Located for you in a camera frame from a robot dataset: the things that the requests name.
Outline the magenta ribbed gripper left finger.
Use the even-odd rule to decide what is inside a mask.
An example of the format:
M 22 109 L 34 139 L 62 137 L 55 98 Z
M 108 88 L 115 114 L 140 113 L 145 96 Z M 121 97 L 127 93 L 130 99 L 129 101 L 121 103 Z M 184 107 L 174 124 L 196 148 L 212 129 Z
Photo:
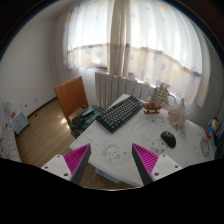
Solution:
M 90 155 L 91 145 L 86 144 L 65 156 L 55 155 L 42 166 L 42 169 L 79 185 Z

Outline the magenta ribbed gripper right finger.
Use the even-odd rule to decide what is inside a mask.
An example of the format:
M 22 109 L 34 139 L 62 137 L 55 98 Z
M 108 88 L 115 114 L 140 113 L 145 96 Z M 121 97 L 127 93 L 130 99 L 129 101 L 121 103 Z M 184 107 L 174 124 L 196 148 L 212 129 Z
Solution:
M 132 155 L 143 185 L 148 185 L 182 169 L 167 154 L 157 155 L 135 143 L 132 144 Z

